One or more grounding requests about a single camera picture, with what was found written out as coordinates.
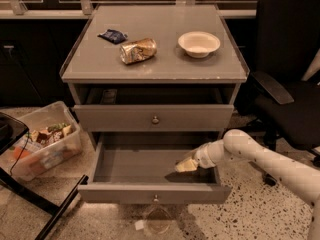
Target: terrazzo floor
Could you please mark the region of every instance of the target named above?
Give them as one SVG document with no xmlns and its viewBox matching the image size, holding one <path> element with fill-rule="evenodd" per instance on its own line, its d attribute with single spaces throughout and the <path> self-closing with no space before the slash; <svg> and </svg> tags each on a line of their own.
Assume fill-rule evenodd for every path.
<svg viewBox="0 0 320 240">
<path fill-rule="evenodd" d="M 15 118 L 34 108 L 2 108 Z M 234 114 L 231 125 L 248 118 Z M 94 150 L 86 132 L 80 133 L 83 152 L 50 169 L 26 187 L 59 205 L 83 174 L 89 174 Z M 292 149 L 281 140 L 278 152 L 310 166 L 312 155 Z M 12 163 L 7 152 L 1 167 Z M 78 195 L 46 239 L 307 239 L 312 210 L 284 186 L 262 182 L 263 172 L 241 160 L 219 165 L 222 185 L 232 192 L 221 205 L 161 205 L 167 220 L 148 220 L 156 205 L 91 204 Z M 50 215 L 6 188 L 0 187 L 0 240 L 35 239 Z"/>
</svg>

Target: chair armrest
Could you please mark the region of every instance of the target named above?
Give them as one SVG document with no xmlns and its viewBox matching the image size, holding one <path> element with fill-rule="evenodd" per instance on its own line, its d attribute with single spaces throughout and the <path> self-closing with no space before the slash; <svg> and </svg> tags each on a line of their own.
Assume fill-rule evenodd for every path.
<svg viewBox="0 0 320 240">
<path fill-rule="evenodd" d="M 267 73 L 251 72 L 250 75 L 278 104 L 284 105 L 294 102 L 290 93 Z"/>
</svg>

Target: black cabinet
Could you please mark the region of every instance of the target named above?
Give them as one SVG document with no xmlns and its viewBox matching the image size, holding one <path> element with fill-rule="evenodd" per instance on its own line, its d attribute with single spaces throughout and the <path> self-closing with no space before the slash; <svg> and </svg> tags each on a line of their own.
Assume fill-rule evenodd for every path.
<svg viewBox="0 0 320 240">
<path fill-rule="evenodd" d="M 73 105 L 60 68 L 86 20 L 0 20 L 0 106 Z"/>
</svg>

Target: cabinet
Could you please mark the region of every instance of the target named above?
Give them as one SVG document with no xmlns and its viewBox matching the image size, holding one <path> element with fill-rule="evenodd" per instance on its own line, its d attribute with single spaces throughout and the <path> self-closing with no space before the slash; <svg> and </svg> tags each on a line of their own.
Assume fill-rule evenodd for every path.
<svg viewBox="0 0 320 240">
<path fill-rule="evenodd" d="M 125 65 L 106 29 L 128 41 L 155 39 L 158 52 Z M 178 46 L 189 31 L 221 41 L 218 51 L 194 59 Z M 214 6 L 100 6 L 61 72 L 75 112 L 96 148 L 88 202 L 222 203 L 230 188 L 217 169 L 178 174 L 177 162 L 200 144 L 221 138 L 248 70 Z"/>
</svg>

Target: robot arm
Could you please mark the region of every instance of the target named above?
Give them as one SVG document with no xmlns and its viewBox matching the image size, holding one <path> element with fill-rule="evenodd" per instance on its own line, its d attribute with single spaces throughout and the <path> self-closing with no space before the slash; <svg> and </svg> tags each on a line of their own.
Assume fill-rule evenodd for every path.
<svg viewBox="0 0 320 240">
<path fill-rule="evenodd" d="M 285 185 L 314 208 L 308 239 L 320 239 L 320 171 L 262 147 L 240 130 L 228 131 L 222 140 L 206 143 L 178 163 L 176 171 L 215 167 L 221 161 L 245 158 Z"/>
</svg>

